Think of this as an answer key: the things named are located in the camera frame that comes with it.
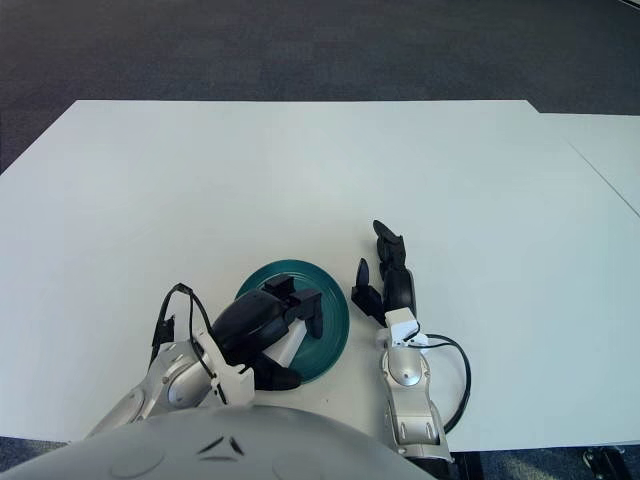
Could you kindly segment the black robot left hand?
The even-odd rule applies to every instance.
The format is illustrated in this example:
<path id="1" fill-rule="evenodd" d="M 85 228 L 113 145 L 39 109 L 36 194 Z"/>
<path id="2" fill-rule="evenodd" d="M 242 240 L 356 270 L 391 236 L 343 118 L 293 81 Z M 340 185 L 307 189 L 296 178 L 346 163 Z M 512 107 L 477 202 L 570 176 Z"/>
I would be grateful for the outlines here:
<path id="1" fill-rule="evenodd" d="M 278 364 L 265 350 L 284 338 L 296 320 L 313 338 L 321 338 L 321 300 L 319 290 L 297 290 L 292 276 L 280 274 L 229 305 L 213 323 L 212 336 L 228 364 L 243 364 L 254 371 L 257 390 L 296 389 L 302 375 Z"/>

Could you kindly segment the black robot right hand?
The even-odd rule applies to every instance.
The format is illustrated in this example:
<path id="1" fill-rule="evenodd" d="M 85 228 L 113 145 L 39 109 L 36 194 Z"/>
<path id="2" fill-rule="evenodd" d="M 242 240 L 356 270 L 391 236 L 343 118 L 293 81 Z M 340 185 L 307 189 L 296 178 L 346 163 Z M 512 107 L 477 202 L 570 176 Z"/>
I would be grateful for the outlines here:
<path id="1" fill-rule="evenodd" d="M 379 220 L 373 221 L 377 236 L 376 249 L 383 291 L 378 292 L 369 282 L 369 266 L 361 258 L 351 289 L 352 302 L 366 315 L 386 327 L 386 313 L 409 308 L 416 315 L 416 297 L 411 271 L 406 267 L 404 238 L 393 233 Z"/>

